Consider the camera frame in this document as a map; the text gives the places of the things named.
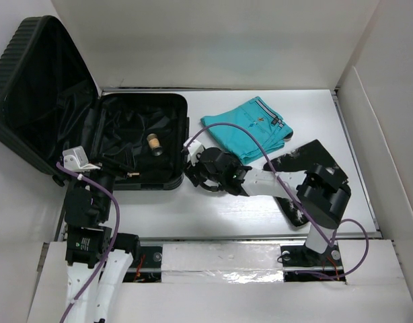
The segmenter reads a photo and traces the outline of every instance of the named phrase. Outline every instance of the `open suitcase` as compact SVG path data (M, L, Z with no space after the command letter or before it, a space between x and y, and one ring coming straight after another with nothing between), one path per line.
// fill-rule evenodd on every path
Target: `open suitcase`
M52 16L25 19L0 59L0 141L62 185L55 164L82 145L91 162L139 173L116 190L171 190L183 179L187 102L176 94L98 89L70 35ZM164 152L154 156L147 136Z

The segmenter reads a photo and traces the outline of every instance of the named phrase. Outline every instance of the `black box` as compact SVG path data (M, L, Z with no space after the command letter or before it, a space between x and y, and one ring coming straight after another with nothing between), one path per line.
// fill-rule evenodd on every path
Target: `black box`
M147 135L164 148L153 156ZM187 102L177 94L116 93L100 97L60 21L25 19L0 59L0 141L53 175L62 151L82 145L90 162L140 176L118 190L171 190L183 179Z

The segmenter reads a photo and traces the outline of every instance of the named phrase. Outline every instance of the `purple cable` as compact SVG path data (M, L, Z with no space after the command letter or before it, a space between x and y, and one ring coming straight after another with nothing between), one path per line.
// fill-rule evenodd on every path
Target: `purple cable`
M253 137L253 135L248 132L246 129L244 129L241 126L238 126L237 124L233 124L233 123L229 123L229 122L217 122L217 123L213 123L210 124L209 126L205 126L203 127L201 130L199 130L197 132L197 134L195 134L191 140L187 143L187 145L184 147L184 149L187 149L187 147L189 147L191 145L191 143L197 138L199 137L199 135L201 133L203 133L204 131L210 129L211 127L215 127L215 126L229 126L229 127L234 127L237 128L243 132L245 132L251 139L252 141L259 147L260 151L262 152L263 156L266 159L266 162L269 165L269 168L271 169L272 172L274 172L274 175L276 175L276 180L278 181L278 183L280 183L280 185L283 187L283 189L285 190L285 192L287 193L287 195L291 198L291 200L293 201L293 203L298 207L298 209L304 214L304 216L306 216L306 218L308 219L308 221L311 223L312 226L314 226L314 228L319 232L319 234L323 237L323 239L328 243L329 247L333 247L334 246L334 242L335 242L335 237L336 237L336 230L334 232L334 234L332 235L332 239L329 241L328 237L326 237L326 235L323 233L322 229L320 229L320 227L317 225L317 223L313 220L313 217L307 212L307 210L305 209L305 207L303 207L303 205L296 199L296 197L293 195L293 193L291 192L291 190L286 186L286 184L283 182L283 180L280 178L280 176L276 173L275 167L272 165L271 160L268 157L267 152L265 151L265 149L262 147L262 145L256 140L256 138ZM319 276L324 276L324 278L326 279L335 279L335 278L341 278L344 277L345 275L351 274L353 273L355 270L357 270L362 263L365 261L367 255L368 255L368 249L369 249L369 239L368 239L368 233L365 231L365 228L356 220L354 219L344 219L341 221L341 223L344 222L353 222L354 224L356 224L357 226L360 227L360 229L363 232L363 235L365 236L365 241L366 241L366 248L365 248L365 252L361 258L361 261L359 261L359 263L354 266L352 269L350 269L347 273L338 275L338 276L327 276L325 274L322 273L317 273L315 271L298 271L298 273L306 273L306 274L311 274L311 275L315 275L317 277Z
M66 174L68 174L72 177L78 178L78 176L80 175L80 174L77 174L77 173L72 172L70 170L67 170L59 162L57 162L56 167L59 170L61 170L62 172L66 173ZM116 212L116 221L115 221L114 235L112 236L112 239L110 241L110 244L109 244L108 248L104 252L104 255L102 256L102 259L100 259L100 261L99 261L99 265L97 265L96 269L91 274L90 278L85 282L83 287L81 287L81 289L78 291L78 293L73 298L75 301L77 301L81 297L83 292L87 289L88 285L90 285L90 283L93 281L94 277L96 277L96 275L102 269L103 265L105 264L106 259L108 258L108 255L110 254L110 252L112 250L112 247L114 246L115 240L117 238L118 227L120 226L120 207L118 206L118 202L117 202L116 198L114 197L114 195L112 195L112 193L109 190L107 190L106 188L104 188L102 185L94 182L93 180L90 180L89 178L87 178L85 176L82 176L81 180L88 183L89 185L92 185L92 186L96 187L98 190L101 190L103 193L105 193L112 200L112 202L114 202L115 212ZM66 320L66 317L69 315L69 312L71 311L73 305L74 305L74 303L70 303L67 306L65 312L63 313L63 315L60 319L60 323L64 323L64 321Z

